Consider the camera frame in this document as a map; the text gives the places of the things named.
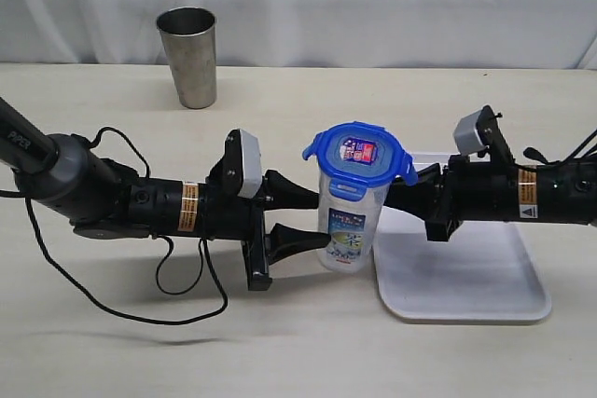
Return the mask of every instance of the table surface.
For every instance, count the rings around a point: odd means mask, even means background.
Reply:
[[[165,66],[4,64],[0,87],[45,133],[124,130],[157,177],[201,181],[240,127],[259,138],[264,169],[310,188],[318,170],[302,149],[344,121],[383,125],[410,151],[455,152],[456,122],[487,103],[504,113],[515,155],[532,145],[561,158],[597,118],[597,75],[580,71],[223,67],[218,101],[202,111],[178,104]],[[96,153],[139,167],[115,136]],[[9,170],[0,186],[14,186]],[[208,275],[188,296],[157,291],[163,241],[84,240],[59,215],[35,209],[51,252],[111,306],[183,318],[219,305]],[[316,212],[268,220],[315,229]],[[597,395],[597,234],[589,226],[521,225],[553,300],[537,325],[403,323],[381,303],[371,266],[327,272],[313,253],[272,267],[267,293],[248,293],[239,244],[215,241],[229,310],[171,328],[90,304],[44,261],[21,200],[0,201],[0,222],[2,396]],[[178,240],[164,283],[191,281],[197,262],[196,241]]]

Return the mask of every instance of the white table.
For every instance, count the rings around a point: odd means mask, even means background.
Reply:
[[[0,95],[46,133],[124,130],[164,178],[201,181],[241,127],[259,138],[264,169],[310,188],[318,170],[300,152],[343,121],[383,125],[410,151],[453,152],[457,120],[488,103],[504,113],[520,159],[526,145],[561,158],[597,121],[592,72],[221,68],[218,78],[219,99],[203,111],[179,106],[165,66],[4,64]],[[139,167],[117,137],[97,154]],[[8,169],[0,186],[13,187]],[[157,292],[163,241],[85,240],[36,210],[53,254],[110,305],[170,318],[218,306],[206,274],[190,297]],[[314,211],[269,215],[315,226]],[[380,302],[371,268],[329,273],[313,253],[275,265],[267,293],[248,293],[239,244],[218,241],[229,310],[165,328],[91,305],[44,261],[21,200],[0,201],[0,223],[3,397],[597,396],[595,228],[522,227],[553,299],[534,326],[402,323]],[[180,239],[164,282],[182,286],[196,262],[195,241]]]

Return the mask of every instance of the plastic container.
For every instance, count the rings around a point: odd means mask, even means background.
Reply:
[[[353,122],[318,133],[303,158],[320,168],[318,228],[331,242],[317,255],[328,269],[353,273],[368,261],[392,181],[417,183],[412,157],[384,128]]]

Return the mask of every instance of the white tray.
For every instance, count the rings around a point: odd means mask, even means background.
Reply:
[[[445,155],[414,155],[420,170]],[[537,323],[551,299],[514,224],[465,222],[430,242],[420,219],[384,207],[373,243],[380,296],[407,321]]]

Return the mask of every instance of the metal cup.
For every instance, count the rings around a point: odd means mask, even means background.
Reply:
[[[180,103],[189,109],[214,104],[215,15],[207,9],[180,7],[156,20]]]

